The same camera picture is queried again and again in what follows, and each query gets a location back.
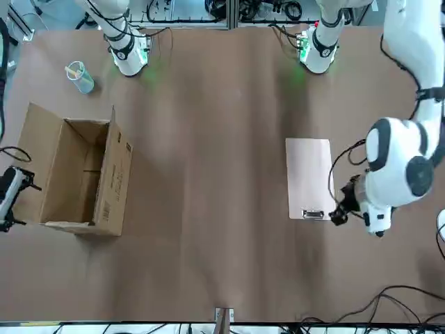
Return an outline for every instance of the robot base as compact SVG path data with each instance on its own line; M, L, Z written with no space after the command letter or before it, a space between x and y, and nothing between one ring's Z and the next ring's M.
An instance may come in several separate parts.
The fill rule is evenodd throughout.
M322 57L314 46L312 38L314 33L315 27L311 26L307 31L303 31L302 34L298 36L298 45L301 47L301 50L298 51L298 60L310 72L322 74L327 71L334 61L337 47L335 47L334 51L328 57Z
M137 75L149 63L149 52L152 46L152 39L136 38L134 48L128 54L126 60L120 60L113 52L114 63L119 71L126 77Z

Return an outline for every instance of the clear plastic cup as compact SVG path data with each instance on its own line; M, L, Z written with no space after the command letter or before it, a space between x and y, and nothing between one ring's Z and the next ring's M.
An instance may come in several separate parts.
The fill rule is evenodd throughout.
M73 61L66 68L67 77L74 82L79 92L88 94L95 87L95 82L81 61Z

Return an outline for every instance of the cardboard box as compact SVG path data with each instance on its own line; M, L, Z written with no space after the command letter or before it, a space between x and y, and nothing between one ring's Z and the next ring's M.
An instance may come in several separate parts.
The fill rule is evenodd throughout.
M35 104L19 140L42 191L25 189L15 217L71 233L121 235L132 146L111 120L62 119Z

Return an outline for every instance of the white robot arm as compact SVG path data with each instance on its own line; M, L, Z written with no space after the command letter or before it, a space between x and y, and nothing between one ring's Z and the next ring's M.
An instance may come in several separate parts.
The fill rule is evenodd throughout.
M321 11L318 26L311 26L305 34L308 45L300 62L315 74L327 71L334 61L335 51L344 26L344 8L369 5L372 0L316 0Z
M382 118L366 137L369 169L351 178L345 198L330 214L340 225L362 212L368 232L382 236L394 208L429 192L434 168L444 155L444 41L441 0L388 0L384 36L389 52L417 83L410 120Z
M76 0L97 22L111 47L115 64L123 75L132 77L148 63L147 44L139 31L129 26L129 0Z

